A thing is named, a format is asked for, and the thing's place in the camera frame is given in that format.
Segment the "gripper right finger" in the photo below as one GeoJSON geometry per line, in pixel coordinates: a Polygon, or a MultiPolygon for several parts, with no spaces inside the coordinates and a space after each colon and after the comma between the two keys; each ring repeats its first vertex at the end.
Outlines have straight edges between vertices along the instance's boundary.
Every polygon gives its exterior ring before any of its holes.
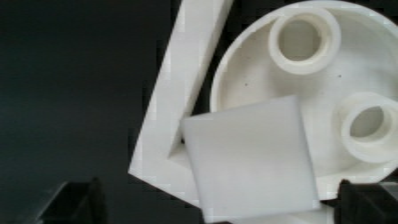
{"type": "Polygon", "coordinates": [[[398,182],[342,181],[335,224],[398,224],[398,182]]]}

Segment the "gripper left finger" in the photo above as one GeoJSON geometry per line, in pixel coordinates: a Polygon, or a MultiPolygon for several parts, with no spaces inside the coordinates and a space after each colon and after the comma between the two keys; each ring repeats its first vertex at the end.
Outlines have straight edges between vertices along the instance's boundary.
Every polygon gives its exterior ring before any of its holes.
{"type": "Polygon", "coordinates": [[[59,185],[24,224],[109,224],[107,200],[98,178],[59,185]]]}

